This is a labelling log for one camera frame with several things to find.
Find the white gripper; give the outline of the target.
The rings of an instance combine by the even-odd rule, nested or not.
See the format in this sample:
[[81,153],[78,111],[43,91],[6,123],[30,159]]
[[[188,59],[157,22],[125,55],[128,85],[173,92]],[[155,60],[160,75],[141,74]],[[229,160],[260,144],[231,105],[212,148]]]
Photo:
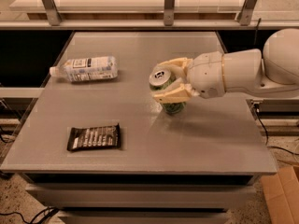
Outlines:
[[191,84],[180,83],[173,90],[153,91],[152,98],[160,104],[182,103],[200,96],[205,99],[222,97],[225,94],[222,78],[222,53],[203,53],[194,60],[187,57],[158,63],[154,71],[168,69],[176,78],[187,77]]

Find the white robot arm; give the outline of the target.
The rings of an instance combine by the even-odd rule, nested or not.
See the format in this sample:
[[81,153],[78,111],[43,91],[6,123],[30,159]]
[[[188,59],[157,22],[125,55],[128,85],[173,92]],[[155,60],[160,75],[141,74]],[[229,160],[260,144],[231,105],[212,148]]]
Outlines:
[[294,97],[299,89],[299,30],[272,34],[263,49],[203,53],[157,64],[149,75],[152,98],[164,104],[195,96],[243,92],[255,97]]

